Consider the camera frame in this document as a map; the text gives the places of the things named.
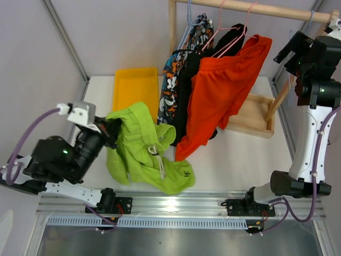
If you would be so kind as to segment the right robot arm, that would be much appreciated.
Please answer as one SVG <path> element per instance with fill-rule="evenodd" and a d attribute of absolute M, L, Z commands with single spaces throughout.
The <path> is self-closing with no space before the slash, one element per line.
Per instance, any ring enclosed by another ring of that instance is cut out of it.
<path fill-rule="evenodd" d="M 252 187 L 245 195 L 243 209 L 256 215 L 263 205 L 282 196 L 293 198 L 328 196 L 324 159 L 331 125 L 340 110 L 340 82 L 332 75 L 340 62 L 340 29 L 327 29 L 311 39 L 298 31 L 277 54 L 281 63 L 292 52 L 284 67 L 296 76 L 295 93 L 301 124 L 293 163 L 288 172 L 273 171 L 270 182 Z"/>

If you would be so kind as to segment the blue patterned shorts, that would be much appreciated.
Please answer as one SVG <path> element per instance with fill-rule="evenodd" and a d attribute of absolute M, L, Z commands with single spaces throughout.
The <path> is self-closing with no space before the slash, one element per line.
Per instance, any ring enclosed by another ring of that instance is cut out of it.
<path fill-rule="evenodd" d="M 157 113 L 157 124 L 172 124 L 177 110 L 177 88 L 180 71 L 185 66 L 192 50 L 176 50 L 167 59 L 163 68 L 163 82 Z"/>

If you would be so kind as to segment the black shorts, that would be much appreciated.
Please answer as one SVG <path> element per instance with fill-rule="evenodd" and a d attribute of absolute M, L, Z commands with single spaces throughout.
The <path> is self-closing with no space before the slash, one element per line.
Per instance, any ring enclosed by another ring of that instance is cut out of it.
<path fill-rule="evenodd" d="M 200 60 L 204 57 L 213 57 L 223 50 L 227 44 L 237 39 L 243 31 L 247 31 L 247 27 L 243 24 L 236 24 L 232 26 L 222 38 L 218 41 L 216 46 L 209 46 L 204 50 L 200 47 L 188 54 L 186 64 L 180 71 L 178 82 L 178 98 L 177 109 L 172 125 L 176 129 L 176 138 L 172 145 L 175 147 L 186 135 L 186 124 L 188 120 L 188 104 L 190 95 L 192 93 L 191 79 L 198 73 Z"/>

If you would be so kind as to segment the orange patterned camo shorts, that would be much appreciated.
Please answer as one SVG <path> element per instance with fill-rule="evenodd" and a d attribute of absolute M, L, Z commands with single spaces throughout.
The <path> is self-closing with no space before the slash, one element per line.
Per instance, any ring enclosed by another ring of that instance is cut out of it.
<path fill-rule="evenodd" d="M 214 24 L 206 13 L 198 15 L 185 35 L 182 50 L 201 51 L 214 33 Z"/>

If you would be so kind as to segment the green shorts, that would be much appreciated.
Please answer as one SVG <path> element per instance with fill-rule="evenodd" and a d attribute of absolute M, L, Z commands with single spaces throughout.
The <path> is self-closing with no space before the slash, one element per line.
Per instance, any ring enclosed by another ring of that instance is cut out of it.
<path fill-rule="evenodd" d="M 155 124 L 145 103 L 112 111 L 107 120 L 122 122 L 117 148 L 107 150 L 106 166 L 114 180 L 126 186 L 147 183 L 167 195 L 194 186 L 196 177 L 191 164 L 172 162 L 164 156 L 175 140 L 175 127 Z"/>

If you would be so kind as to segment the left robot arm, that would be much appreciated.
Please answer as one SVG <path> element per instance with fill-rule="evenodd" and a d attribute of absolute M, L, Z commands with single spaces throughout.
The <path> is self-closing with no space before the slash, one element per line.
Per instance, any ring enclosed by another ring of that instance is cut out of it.
<path fill-rule="evenodd" d="M 1 185 L 25 194 L 47 193 L 77 199 L 86 204 L 88 212 L 118 213 L 116 193 L 111 188 L 89 189 L 82 183 L 102 148 L 117 148 L 122 121 L 96 117 L 95 130 L 78 125 L 74 145 L 54 135 L 40 139 L 31 155 L 19 156 L 26 139 L 42 119 L 39 117 L 27 128 L 6 165 L 1 167 Z"/>

